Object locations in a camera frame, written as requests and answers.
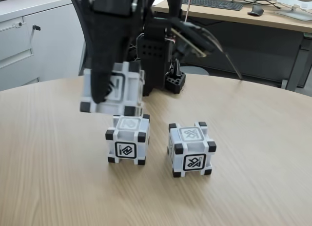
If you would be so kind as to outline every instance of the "office floor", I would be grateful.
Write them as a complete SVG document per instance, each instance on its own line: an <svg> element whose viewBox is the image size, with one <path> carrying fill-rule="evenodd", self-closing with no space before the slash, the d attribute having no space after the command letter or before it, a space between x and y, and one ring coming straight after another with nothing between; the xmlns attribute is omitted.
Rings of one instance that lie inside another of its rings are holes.
<svg viewBox="0 0 312 226"><path fill-rule="evenodd" d="M187 67L183 67L181 70L185 73L208 75L207 72L201 67L192 67L192 66L189 67L189 66L187 66ZM235 74L232 74L232 73L215 71L215 70L211 70L211 69L207 69L207 71L209 72L209 75L212 75L212 76L221 76L221 77L228 77L228 78L235 78L235 79L237 78L237 76ZM251 77L250 78L244 77L244 79L247 81L251 81L251 82L266 84L266 85L269 85L272 87L280 87L280 85L273 83L271 81L258 80L256 78L251 78ZM297 88L296 92L312 97L312 70L310 71L310 74L308 76L305 87L304 88Z"/></svg>

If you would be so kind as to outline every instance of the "white cube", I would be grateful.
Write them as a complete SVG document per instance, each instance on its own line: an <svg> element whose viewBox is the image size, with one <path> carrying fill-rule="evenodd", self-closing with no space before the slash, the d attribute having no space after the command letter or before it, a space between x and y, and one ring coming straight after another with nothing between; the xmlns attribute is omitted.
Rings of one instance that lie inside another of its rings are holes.
<svg viewBox="0 0 312 226"><path fill-rule="evenodd" d="M144 71L138 62L115 63L110 78L110 93L96 104L91 96L91 69L83 71L81 112L140 116L143 108Z"/></svg>
<svg viewBox="0 0 312 226"><path fill-rule="evenodd" d="M167 155L172 163L174 177L184 177L188 171L200 171L201 175L210 175L210 159L215 151L216 144L209 138L205 122L196 122L193 127L169 124Z"/></svg>
<svg viewBox="0 0 312 226"><path fill-rule="evenodd" d="M150 116L114 116L114 127L106 131L109 145L108 162L132 159L135 164L145 165L146 151L150 143Z"/></svg>

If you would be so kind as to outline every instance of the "keyboard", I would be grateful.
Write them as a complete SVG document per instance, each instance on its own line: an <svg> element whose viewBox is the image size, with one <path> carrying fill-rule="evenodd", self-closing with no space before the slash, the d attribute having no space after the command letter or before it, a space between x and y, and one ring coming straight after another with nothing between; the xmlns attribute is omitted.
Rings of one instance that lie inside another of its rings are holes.
<svg viewBox="0 0 312 226"><path fill-rule="evenodd" d="M189 0L183 0L183 4L188 4ZM227 0L191 0L191 5L205 6L226 10L241 10L242 4L232 3Z"/></svg>

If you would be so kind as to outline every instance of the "round table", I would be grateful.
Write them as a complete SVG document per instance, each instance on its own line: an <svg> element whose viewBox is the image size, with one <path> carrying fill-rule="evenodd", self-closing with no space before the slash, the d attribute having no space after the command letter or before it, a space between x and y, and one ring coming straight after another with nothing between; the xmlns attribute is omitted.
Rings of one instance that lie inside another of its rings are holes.
<svg viewBox="0 0 312 226"><path fill-rule="evenodd" d="M310 226L312 98L187 75L154 90L146 165L108 164L112 116L79 112L82 78L0 92L1 226ZM211 176L173 178L168 124L205 121Z"/></svg>

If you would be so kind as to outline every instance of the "computer mouse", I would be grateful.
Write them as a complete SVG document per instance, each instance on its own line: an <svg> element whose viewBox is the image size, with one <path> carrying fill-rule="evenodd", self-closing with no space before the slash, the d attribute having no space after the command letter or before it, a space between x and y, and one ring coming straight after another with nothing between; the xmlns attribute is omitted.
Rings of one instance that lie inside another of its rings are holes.
<svg viewBox="0 0 312 226"><path fill-rule="evenodd" d="M260 5L254 4L252 11L248 12L247 14L251 16L261 16L263 12L264 10L260 7Z"/></svg>

